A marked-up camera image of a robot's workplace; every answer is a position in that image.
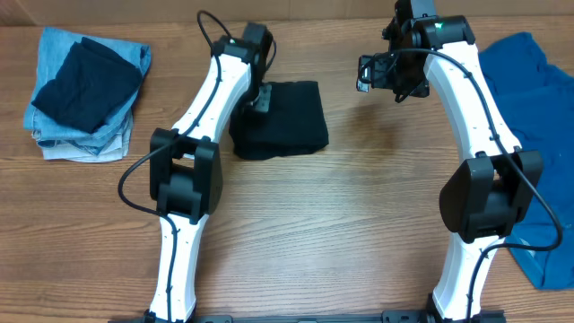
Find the black t-shirt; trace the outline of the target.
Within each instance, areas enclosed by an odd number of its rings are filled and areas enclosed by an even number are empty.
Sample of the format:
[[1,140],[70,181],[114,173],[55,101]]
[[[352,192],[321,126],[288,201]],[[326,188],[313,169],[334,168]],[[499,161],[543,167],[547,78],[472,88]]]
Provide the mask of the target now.
[[329,144],[318,83],[270,83],[267,112],[246,106],[232,115],[233,152],[244,160],[312,154]]

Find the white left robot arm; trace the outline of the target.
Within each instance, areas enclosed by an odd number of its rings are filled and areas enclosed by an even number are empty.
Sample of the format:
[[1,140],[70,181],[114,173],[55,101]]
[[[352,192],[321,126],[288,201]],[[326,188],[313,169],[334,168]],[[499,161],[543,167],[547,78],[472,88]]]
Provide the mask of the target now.
[[250,22],[240,38],[213,43],[209,71],[172,129],[150,142],[150,195],[161,223],[161,257],[147,322],[190,322],[196,309],[201,236],[222,196],[219,142],[232,113],[257,102],[274,44],[263,24]]

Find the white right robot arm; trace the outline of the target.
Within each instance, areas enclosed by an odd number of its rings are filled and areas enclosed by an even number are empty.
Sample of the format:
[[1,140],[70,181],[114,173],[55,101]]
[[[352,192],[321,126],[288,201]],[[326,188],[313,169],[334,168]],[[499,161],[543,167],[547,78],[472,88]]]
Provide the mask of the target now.
[[389,89],[396,102],[436,90],[457,143],[459,166],[439,193],[450,232],[441,278],[423,310],[386,310],[385,322],[503,322],[480,299],[495,246],[526,216],[543,170],[523,150],[491,95],[475,36],[462,16],[441,17],[432,1],[398,1],[382,31],[386,53],[359,59],[360,92]]

